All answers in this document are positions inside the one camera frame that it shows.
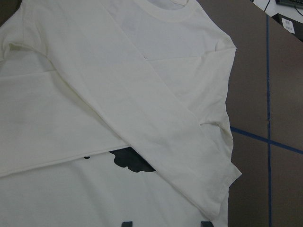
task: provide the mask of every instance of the wire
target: wire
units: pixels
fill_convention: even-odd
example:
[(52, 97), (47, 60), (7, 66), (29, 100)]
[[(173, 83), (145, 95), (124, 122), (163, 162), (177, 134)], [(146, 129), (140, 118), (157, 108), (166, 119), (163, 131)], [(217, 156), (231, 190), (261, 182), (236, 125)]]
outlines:
[(297, 7), (296, 6), (294, 6), (294, 8), (295, 8), (295, 10), (297, 10), (297, 12), (303, 17), (303, 14), (302, 13), (300, 13), (300, 11), (297, 9)]
[(270, 0), (268, 1), (267, 5), (266, 5), (266, 7), (265, 7), (265, 9), (264, 9), (264, 12), (266, 11), (267, 6), (269, 5), (269, 3), (270, 3)]

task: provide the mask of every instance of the white label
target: white label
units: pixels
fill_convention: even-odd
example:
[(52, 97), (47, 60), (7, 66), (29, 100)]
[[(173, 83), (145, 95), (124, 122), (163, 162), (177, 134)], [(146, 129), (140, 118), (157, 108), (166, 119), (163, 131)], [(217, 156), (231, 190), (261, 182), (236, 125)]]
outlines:
[(291, 21), (282, 18), (283, 27), (290, 33), (294, 33), (294, 25)]

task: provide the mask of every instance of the crew neck collar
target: crew neck collar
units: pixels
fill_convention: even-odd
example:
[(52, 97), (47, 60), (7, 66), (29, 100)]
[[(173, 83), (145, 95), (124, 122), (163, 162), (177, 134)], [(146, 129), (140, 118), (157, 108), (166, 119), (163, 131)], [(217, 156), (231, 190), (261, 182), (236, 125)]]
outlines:
[(185, 20), (187, 17), (191, 16), (198, 4), (196, 0), (188, 0), (184, 7), (176, 10), (169, 10), (162, 9), (148, 0), (134, 0), (134, 2), (151, 16), (167, 22), (179, 22)]

